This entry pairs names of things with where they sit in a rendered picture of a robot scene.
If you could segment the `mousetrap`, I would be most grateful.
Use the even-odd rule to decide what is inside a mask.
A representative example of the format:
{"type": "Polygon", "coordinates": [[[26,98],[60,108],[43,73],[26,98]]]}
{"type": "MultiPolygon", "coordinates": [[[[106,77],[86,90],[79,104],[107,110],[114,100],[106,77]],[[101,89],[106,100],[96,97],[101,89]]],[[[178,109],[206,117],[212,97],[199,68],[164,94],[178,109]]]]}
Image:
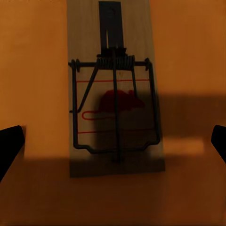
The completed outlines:
{"type": "Polygon", "coordinates": [[[166,171],[149,0],[67,0],[70,178],[166,171]]]}

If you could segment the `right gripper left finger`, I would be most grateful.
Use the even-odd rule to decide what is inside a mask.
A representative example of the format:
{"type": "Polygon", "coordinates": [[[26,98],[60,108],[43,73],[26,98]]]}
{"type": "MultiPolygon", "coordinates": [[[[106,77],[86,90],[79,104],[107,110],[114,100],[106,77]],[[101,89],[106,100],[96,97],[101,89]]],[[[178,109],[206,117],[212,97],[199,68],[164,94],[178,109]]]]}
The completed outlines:
{"type": "Polygon", "coordinates": [[[20,125],[0,130],[0,182],[24,144],[20,125]]]}

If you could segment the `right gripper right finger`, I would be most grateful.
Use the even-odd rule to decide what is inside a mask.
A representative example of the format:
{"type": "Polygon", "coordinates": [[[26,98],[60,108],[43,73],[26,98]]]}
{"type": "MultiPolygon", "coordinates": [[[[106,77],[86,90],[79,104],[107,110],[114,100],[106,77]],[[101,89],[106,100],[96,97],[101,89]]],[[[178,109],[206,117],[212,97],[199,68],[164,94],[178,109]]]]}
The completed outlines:
{"type": "Polygon", "coordinates": [[[226,163],[226,127],[215,125],[211,142],[226,163]]]}

